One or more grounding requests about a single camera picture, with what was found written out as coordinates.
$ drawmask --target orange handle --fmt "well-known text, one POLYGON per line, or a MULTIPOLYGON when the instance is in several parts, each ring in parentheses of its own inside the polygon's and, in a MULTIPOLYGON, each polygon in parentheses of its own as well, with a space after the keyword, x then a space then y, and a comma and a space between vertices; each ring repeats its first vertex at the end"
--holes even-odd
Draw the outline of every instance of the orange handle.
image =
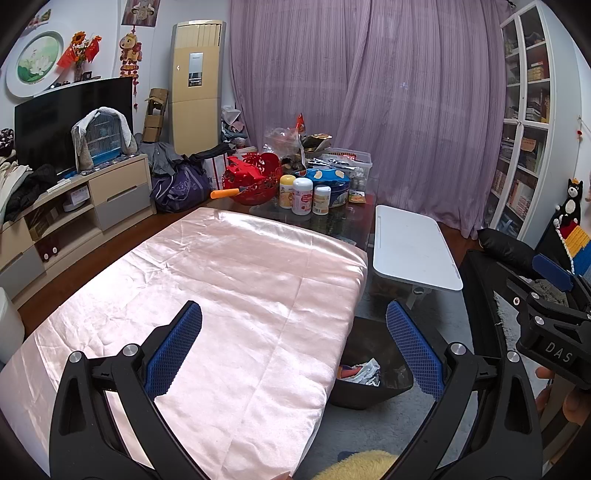
POLYGON ((227 190, 212 190, 212 199, 221 199, 224 197, 235 197, 240 193, 240 189, 227 189, 227 190))

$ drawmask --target silver screw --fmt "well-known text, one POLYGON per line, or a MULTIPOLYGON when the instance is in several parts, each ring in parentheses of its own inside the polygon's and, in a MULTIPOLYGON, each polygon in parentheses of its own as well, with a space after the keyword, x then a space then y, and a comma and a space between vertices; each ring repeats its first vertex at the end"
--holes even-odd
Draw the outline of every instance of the silver screw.
POLYGON ((125 356, 134 356, 136 353, 138 353, 138 346, 135 343, 130 343, 123 347, 123 354, 125 356))
POLYGON ((464 355, 464 353, 466 353, 466 347, 461 343, 453 343, 450 350, 455 355, 464 355))
POLYGON ((513 362, 514 364, 520 360, 519 354, 513 350, 507 352, 507 358, 509 359, 509 362, 513 362))
POLYGON ((70 354, 69 360, 73 364, 78 363, 82 359, 82 352, 72 352, 70 354))

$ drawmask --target pink satin cloth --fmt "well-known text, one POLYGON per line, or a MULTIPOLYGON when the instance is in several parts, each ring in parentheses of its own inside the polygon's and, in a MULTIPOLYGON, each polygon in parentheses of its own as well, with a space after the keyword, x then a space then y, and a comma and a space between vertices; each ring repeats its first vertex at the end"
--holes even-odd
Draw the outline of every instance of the pink satin cloth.
MULTIPOLYGON (((115 355, 194 300, 203 328, 158 409, 212 480, 294 472, 366 273, 366 254, 339 240, 198 209, 97 275, 27 338, 0 372, 0 408, 49 472, 51 415, 70 353, 115 355)), ((117 395, 109 402, 131 455, 149 465, 117 395)))

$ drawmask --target hand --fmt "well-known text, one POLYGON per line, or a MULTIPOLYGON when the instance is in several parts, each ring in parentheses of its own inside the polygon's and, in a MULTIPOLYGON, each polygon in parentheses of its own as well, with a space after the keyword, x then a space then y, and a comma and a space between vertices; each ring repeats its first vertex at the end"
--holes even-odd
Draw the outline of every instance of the hand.
MULTIPOLYGON (((535 370, 538 378, 546 378, 548 380, 554 378, 554 372, 546 367, 538 367, 535 370)), ((550 398, 550 390, 552 385, 549 385, 540 392, 538 398, 535 399, 535 406, 538 408, 538 413, 542 413, 548 399, 550 398)), ((562 411, 568 421, 583 425, 591 413, 591 394, 583 393, 578 390, 573 390, 564 399, 562 411)))

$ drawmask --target white bookcase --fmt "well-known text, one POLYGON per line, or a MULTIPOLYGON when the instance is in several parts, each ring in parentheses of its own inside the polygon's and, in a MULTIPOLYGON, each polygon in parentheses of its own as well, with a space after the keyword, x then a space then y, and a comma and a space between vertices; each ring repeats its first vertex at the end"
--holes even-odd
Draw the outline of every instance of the white bookcase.
POLYGON ((577 163, 579 68, 571 36, 539 0, 509 17, 501 30, 505 119, 485 225, 535 247, 566 198, 577 163))

